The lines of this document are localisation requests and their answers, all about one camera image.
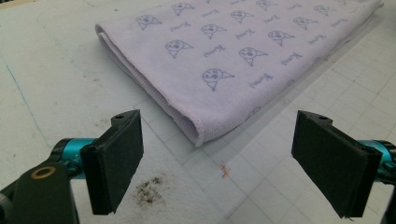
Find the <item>folded towel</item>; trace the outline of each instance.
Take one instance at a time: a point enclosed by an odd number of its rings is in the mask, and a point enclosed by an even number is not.
[[[198,147],[240,125],[369,18],[380,0],[184,0],[96,32]]]

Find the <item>folded cloth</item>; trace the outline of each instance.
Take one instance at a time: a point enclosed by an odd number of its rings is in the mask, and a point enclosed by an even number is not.
[[[380,0],[184,0],[96,24],[111,58],[198,147],[345,43]]]

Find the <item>lavender fabric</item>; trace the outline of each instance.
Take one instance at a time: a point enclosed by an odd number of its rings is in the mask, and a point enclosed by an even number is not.
[[[199,147],[345,43],[380,0],[192,0],[96,25],[111,58]]]

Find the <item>white work surface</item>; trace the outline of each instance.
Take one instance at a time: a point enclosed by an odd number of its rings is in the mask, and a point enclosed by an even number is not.
[[[290,151],[299,109],[356,139],[396,144],[396,3],[385,0],[357,38],[247,122],[195,148],[94,31],[165,2],[38,0],[0,10],[0,189],[59,140],[99,137],[111,117],[140,109],[145,155],[117,213],[92,215],[85,181],[72,180],[81,223],[379,223],[392,186],[375,183],[364,217],[340,219]],[[139,202],[136,187],[154,177],[161,199]]]

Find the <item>blue line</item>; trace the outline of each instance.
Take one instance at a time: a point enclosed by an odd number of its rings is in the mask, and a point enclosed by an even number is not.
[[[25,98],[25,96],[24,96],[24,94],[23,94],[23,92],[21,90],[20,84],[18,83],[17,79],[14,77],[14,74],[12,73],[11,69],[8,67],[7,64],[6,64],[6,67],[7,67],[7,70],[9,72],[9,74],[12,76],[12,79],[14,79],[15,85],[17,85],[17,88],[18,88],[18,91],[20,92],[22,100],[25,102],[26,107],[29,110],[30,116],[32,117],[33,122],[35,123],[35,126],[37,127],[38,131],[40,132],[41,137],[43,137],[44,142],[46,142],[47,146],[50,147],[50,144],[48,143],[46,136],[43,134],[43,132],[41,131],[40,126],[38,126],[38,124],[37,124],[37,120],[35,119],[35,115],[33,114],[32,109],[30,108],[29,104],[27,103],[27,100],[26,100],[26,98]]]

